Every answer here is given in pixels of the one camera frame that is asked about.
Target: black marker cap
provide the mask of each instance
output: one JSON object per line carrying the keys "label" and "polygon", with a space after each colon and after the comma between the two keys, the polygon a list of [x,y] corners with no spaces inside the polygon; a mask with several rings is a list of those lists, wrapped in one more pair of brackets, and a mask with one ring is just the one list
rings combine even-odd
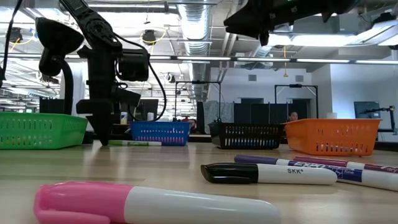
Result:
{"label": "black marker cap", "polygon": [[214,184],[251,184],[257,183],[259,170],[256,164],[238,164],[233,162],[201,165],[203,177]]}

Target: purple marker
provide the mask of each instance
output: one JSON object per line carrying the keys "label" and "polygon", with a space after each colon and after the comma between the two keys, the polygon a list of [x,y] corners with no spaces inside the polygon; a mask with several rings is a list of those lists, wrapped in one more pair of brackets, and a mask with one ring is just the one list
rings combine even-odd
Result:
{"label": "purple marker", "polygon": [[312,162],[316,164],[333,165],[333,166],[347,167],[351,169],[367,169],[367,170],[375,170],[375,171],[398,174],[398,167],[363,164],[359,162],[341,161],[336,159],[321,159],[321,158],[296,156],[294,158],[294,161]]}
{"label": "purple marker", "polygon": [[345,167],[328,166],[324,164],[289,161],[287,159],[277,159],[271,157],[237,155],[235,156],[234,160],[238,163],[325,168],[336,173],[338,182],[398,191],[398,175],[388,172],[350,169]]}

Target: plastic basket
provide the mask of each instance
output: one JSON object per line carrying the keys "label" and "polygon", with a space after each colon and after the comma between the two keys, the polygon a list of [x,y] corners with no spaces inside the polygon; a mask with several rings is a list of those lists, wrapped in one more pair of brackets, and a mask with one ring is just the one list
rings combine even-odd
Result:
{"label": "plastic basket", "polygon": [[370,156],[380,119],[302,119],[286,123],[291,149],[318,156]]}
{"label": "plastic basket", "polygon": [[209,124],[211,141],[221,149],[276,149],[283,124]]}
{"label": "plastic basket", "polygon": [[0,149],[60,149],[83,141],[87,120],[65,114],[0,113]]}
{"label": "plastic basket", "polygon": [[139,122],[131,123],[132,139],[157,141],[163,146],[184,146],[189,136],[189,122]]}

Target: desk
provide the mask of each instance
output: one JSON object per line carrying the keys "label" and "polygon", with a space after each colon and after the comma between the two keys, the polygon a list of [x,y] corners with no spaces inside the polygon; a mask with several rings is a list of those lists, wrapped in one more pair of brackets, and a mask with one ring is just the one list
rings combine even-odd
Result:
{"label": "desk", "polygon": [[[201,176],[201,164],[233,162],[236,154],[284,159],[302,155],[285,145],[273,151],[239,151],[217,149],[208,143],[190,143],[186,147],[101,147],[98,141],[59,151],[0,151],[1,223],[36,224],[32,205],[39,185],[72,180],[257,198],[278,207],[286,224],[397,223],[398,192],[344,183],[215,185]],[[371,157],[342,159],[398,166],[396,152],[375,151]]]}

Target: orange basket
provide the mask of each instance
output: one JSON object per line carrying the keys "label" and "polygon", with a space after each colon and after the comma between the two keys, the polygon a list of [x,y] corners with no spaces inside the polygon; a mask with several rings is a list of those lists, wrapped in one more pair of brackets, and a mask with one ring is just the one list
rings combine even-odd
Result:
{"label": "orange basket", "polygon": [[380,119],[301,119],[285,125],[291,149],[318,156],[370,156]]}

